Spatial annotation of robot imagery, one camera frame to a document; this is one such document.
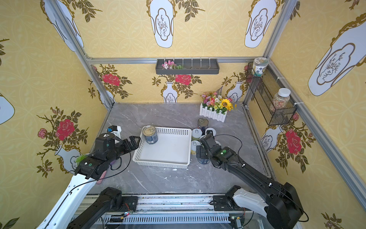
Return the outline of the white perforated plastic basket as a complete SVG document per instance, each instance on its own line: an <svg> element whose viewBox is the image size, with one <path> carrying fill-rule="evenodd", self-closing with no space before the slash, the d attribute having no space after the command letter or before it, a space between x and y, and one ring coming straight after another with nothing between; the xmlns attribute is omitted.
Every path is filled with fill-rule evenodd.
<svg viewBox="0 0 366 229"><path fill-rule="evenodd" d="M190 164L192 130L189 128L155 127L158 141L148 144L141 131L140 146L132 160L140 166L186 169Z"/></svg>

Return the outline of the blue tin can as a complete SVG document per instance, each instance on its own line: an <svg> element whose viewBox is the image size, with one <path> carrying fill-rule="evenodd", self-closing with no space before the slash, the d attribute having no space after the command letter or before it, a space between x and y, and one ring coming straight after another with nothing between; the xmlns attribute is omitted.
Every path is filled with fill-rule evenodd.
<svg viewBox="0 0 366 229"><path fill-rule="evenodd" d="M210 159L207 159L207 158L198 158L197 160L199 163L201 163L203 165L207 165L208 163L210 163Z"/></svg>
<svg viewBox="0 0 366 229"><path fill-rule="evenodd" d="M143 136L148 144L155 144L158 141L156 128L152 125L145 126L142 129Z"/></svg>

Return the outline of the pink label white-lid can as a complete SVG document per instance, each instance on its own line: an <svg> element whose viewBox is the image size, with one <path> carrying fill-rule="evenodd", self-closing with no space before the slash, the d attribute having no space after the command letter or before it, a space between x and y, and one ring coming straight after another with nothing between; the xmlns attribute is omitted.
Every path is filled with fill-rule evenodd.
<svg viewBox="0 0 366 229"><path fill-rule="evenodd" d="M208 135L208 134L212 134L213 136L216 136L216 130L212 127L209 127L205 130L205 134Z"/></svg>

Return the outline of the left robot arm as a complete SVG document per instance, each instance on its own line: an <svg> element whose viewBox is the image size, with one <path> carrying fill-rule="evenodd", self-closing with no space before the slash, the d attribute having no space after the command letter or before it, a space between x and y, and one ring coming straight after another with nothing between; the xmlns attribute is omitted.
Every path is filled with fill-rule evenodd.
<svg viewBox="0 0 366 229"><path fill-rule="evenodd" d="M113 133L100 134L95 140L93 153L79 163L68 187L39 228L85 229L109 210L119 210L124 206L121 192L108 188L97 199L96 207L90 207L77 219L72 219L91 188L103 178L102 174L108 170L110 163L138 149L140 141L139 136L122 140Z"/></svg>

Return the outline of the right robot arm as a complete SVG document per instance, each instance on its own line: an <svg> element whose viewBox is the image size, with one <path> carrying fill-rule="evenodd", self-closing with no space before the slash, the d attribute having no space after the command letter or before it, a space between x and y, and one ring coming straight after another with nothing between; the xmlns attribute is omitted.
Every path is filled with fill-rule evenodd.
<svg viewBox="0 0 366 229"><path fill-rule="evenodd" d="M275 229L292 229L306 214L297 191L291 184L287 182L283 185L263 175L231 148L217 144L212 134L201 137L199 141L215 168L240 178L260 197L259 200L255 200L255 207L250 204L251 198L243 189L232 188L233 194L229 195L229 199L232 199L236 206L249 208L266 217Z"/></svg>

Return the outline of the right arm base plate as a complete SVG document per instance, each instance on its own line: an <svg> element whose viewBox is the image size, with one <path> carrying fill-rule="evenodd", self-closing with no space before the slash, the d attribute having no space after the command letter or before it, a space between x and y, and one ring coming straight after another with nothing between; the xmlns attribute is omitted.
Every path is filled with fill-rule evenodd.
<svg viewBox="0 0 366 229"><path fill-rule="evenodd" d="M209 204L215 211L233 211L238 208L234 199L228 196L213 196L213 200Z"/></svg>

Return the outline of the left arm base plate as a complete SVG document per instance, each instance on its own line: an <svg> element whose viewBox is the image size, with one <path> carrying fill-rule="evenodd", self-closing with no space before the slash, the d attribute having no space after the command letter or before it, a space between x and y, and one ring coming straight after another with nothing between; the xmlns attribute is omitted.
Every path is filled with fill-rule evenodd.
<svg viewBox="0 0 366 229"><path fill-rule="evenodd" d="M122 206L120 211L128 212L132 211L135 212L138 204L138 197L137 196L122 196Z"/></svg>

